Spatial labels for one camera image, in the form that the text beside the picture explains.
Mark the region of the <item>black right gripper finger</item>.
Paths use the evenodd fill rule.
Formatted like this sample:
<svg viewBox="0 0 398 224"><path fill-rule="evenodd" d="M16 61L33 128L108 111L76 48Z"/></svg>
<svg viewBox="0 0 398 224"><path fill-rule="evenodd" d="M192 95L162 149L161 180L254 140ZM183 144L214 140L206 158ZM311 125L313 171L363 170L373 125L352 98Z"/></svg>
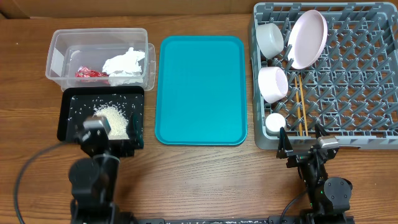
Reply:
<svg viewBox="0 0 398 224"><path fill-rule="evenodd" d="M292 157L294 151L284 128L279 129L279 145L276 158L286 159Z"/></svg>
<svg viewBox="0 0 398 224"><path fill-rule="evenodd" d="M317 123L315 125L315 135L318 139L320 137L328 136L328 133L321 124Z"/></svg>

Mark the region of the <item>cooked rice pile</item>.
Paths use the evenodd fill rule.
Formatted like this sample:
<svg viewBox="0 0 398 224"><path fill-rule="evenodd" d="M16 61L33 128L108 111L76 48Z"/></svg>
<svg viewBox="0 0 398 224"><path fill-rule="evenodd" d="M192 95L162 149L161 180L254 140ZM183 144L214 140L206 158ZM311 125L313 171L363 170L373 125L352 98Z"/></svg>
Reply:
<svg viewBox="0 0 398 224"><path fill-rule="evenodd" d="M111 126L109 139L127 139L126 128L135 108L134 95L75 95L68 113L67 137L83 129L83 122L92 116L105 116Z"/></svg>

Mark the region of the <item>pale green cup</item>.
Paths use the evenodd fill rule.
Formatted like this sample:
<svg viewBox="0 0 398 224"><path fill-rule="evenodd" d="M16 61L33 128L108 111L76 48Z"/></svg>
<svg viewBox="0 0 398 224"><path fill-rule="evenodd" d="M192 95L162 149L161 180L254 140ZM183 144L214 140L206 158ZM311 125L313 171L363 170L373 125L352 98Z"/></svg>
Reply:
<svg viewBox="0 0 398 224"><path fill-rule="evenodd" d="M271 113L265 120L266 133L270 136L279 136L280 129L286 128L286 120L279 113Z"/></svg>

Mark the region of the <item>pink bowl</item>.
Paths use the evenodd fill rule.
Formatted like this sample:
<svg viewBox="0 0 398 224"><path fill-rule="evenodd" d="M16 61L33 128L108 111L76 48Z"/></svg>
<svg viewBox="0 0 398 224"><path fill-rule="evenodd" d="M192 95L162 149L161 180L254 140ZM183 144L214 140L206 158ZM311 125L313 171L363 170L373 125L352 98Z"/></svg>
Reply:
<svg viewBox="0 0 398 224"><path fill-rule="evenodd" d="M283 99L289 89L287 76L280 67L261 68L257 82L263 99L268 103Z"/></svg>

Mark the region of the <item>white tissue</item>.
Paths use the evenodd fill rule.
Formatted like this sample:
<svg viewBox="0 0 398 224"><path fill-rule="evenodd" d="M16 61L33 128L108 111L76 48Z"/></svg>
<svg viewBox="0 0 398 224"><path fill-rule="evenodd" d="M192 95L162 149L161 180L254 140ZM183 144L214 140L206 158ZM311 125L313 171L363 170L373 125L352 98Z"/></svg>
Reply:
<svg viewBox="0 0 398 224"><path fill-rule="evenodd" d="M107 59L102 72L108 74L111 86L142 83L142 67L139 62L143 59L145 59L145 52L135 51L133 47L130 47L125 54Z"/></svg>

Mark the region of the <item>red foil snack wrapper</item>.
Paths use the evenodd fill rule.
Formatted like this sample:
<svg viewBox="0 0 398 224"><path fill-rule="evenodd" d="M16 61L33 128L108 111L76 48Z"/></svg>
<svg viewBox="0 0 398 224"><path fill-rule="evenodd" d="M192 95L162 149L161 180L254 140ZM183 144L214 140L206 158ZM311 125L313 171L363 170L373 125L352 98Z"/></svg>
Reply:
<svg viewBox="0 0 398 224"><path fill-rule="evenodd" d="M88 67L81 66L75 73L76 78L107 78L109 75L105 72L99 72L97 70L92 70Z"/></svg>

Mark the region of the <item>pink round plate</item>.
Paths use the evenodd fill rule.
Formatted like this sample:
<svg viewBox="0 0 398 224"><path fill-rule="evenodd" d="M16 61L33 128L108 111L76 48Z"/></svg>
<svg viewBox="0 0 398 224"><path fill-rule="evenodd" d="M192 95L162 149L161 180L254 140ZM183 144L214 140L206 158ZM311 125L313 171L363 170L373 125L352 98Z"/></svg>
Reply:
<svg viewBox="0 0 398 224"><path fill-rule="evenodd" d="M287 59L297 70L307 68L320 57L326 45L328 27L326 19L316 10L304 12L295 22L288 40L292 48Z"/></svg>

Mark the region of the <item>grey-green bowl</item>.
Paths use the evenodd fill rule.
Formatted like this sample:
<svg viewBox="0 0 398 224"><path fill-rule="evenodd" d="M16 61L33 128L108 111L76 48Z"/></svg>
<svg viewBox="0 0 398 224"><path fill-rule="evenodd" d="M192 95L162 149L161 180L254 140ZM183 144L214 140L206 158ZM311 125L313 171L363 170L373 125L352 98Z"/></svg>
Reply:
<svg viewBox="0 0 398 224"><path fill-rule="evenodd" d="M284 39L277 25L274 23L258 25L256 40L263 56L267 59L274 58L284 49Z"/></svg>

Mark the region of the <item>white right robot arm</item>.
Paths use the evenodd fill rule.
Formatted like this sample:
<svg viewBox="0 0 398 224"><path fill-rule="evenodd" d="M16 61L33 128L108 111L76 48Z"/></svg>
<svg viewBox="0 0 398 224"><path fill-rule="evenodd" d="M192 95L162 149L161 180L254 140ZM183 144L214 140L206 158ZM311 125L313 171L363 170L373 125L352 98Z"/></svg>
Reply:
<svg viewBox="0 0 398 224"><path fill-rule="evenodd" d="M295 151L285 129L279 130L276 157L287 159L288 168L296 167L305 183L305 191L284 208L279 223L354 224L354 218L346 216L350 209L352 183L341 177L329 177L325 169L325 163L334 159L340 149L338 140L320 124L315 125L315 134L317 141L309 150ZM308 195L310 208L301 210L296 217L286 217L288 209L304 195Z"/></svg>

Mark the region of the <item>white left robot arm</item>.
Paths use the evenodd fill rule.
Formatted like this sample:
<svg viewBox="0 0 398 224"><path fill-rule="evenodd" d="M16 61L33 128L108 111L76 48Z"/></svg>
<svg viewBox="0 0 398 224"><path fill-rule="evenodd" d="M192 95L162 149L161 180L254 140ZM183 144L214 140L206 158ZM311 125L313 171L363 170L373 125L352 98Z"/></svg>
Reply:
<svg viewBox="0 0 398 224"><path fill-rule="evenodd" d="M114 203L114 192L120 158L132 157L142 149L139 118L132 113L126 126L126 139L111 140L110 124L104 116L93 116L83 122L73 141L88 155L70 168L72 184L72 223L138 223L132 212L122 212Z"/></svg>

